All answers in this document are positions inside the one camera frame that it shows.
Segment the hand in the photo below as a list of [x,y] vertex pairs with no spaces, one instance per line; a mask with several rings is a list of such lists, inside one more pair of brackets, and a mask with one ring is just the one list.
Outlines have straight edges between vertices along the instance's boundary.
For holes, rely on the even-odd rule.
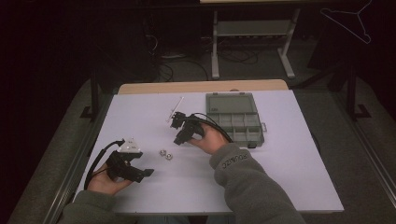
[[192,138],[189,141],[190,144],[199,147],[210,155],[213,155],[219,148],[229,143],[219,131],[210,127],[210,125],[201,123],[201,127],[204,129],[205,137],[200,140]]
[[107,165],[103,164],[99,170],[93,173],[90,184],[88,185],[88,190],[96,191],[100,193],[115,195],[120,190],[125,189],[132,184],[131,180],[115,181],[108,177]]

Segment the metal nut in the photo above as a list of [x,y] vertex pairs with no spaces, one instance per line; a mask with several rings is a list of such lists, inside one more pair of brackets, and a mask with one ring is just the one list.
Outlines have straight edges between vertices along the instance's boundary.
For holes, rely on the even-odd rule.
[[165,156],[165,155],[166,155],[166,150],[165,150],[165,149],[162,149],[162,150],[160,151],[160,155],[161,155],[161,156]]
[[166,154],[166,159],[167,160],[170,161],[170,160],[172,160],[172,158],[173,158],[172,154]]

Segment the gray sweatshirt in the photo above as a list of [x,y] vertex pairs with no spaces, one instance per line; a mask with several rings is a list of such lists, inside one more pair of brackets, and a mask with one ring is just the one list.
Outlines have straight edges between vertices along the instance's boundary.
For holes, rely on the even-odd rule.
[[[305,223],[286,192],[271,179],[250,152],[237,144],[220,148],[211,158],[216,182],[238,224]],[[103,193],[81,191],[64,208],[60,223],[113,223],[116,199]]]

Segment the white table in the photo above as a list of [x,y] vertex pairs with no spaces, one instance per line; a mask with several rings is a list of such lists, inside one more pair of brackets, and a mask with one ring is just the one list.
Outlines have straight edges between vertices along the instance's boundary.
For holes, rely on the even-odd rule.
[[[288,193],[301,212],[343,211],[332,181],[318,154],[292,91],[251,91],[262,122],[262,147],[251,149],[252,156]],[[209,155],[189,144],[173,143],[178,130],[167,123],[180,97],[177,111],[186,115],[205,113],[204,92],[141,93],[116,95],[86,171],[100,149],[121,138],[133,137],[144,153],[132,161],[139,169],[155,169],[141,183],[133,183],[117,197],[115,212],[123,214],[208,215],[228,213],[223,188],[215,183]],[[111,147],[99,164],[105,162]],[[161,149],[173,154],[168,161]],[[78,187],[82,190],[85,175]]]

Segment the black device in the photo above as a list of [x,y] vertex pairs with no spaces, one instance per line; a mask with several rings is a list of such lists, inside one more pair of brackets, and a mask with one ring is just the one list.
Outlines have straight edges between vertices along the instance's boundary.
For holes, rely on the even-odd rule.
[[175,114],[172,116],[172,119],[173,120],[172,120],[171,128],[178,129],[181,127],[181,130],[180,132],[178,132],[174,141],[174,143],[177,145],[181,145],[189,141],[190,139],[192,139],[192,136],[195,133],[204,137],[205,131],[201,127],[201,123],[208,124],[211,127],[218,130],[219,132],[221,132],[229,142],[233,141],[233,139],[231,139],[231,137],[224,130],[222,130],[220,126],[213,120],[208,121],[206,119],[201,119],[195,116],[195,114],[191,114],[190,116],[186,117],[186,115],[181,112],[175,112]]
[[140,148],[134,142],[134,139],[122,139],[121,141],[115,141],[110,143],[100,151],[99,155],[92,163],[90,171],[87,173],[84,189],[88,187],[92,177],[94,176],[93,170],[95,169],[99,160],[103,158],[108,148],[116,144],[120,147],[119,151],[114,150],[110,154],[110,156],[106,160],[107,168],[104,170],[106,171],[110,179],[114,180],[117,177],[120,177],[140,183],[144,177],[151,176],[151,174],[154,172],[153,169],[146,169],[142,171],[131,165],[131,160],[139,159],[140,157],[142,157],[143,152],[140,151]]

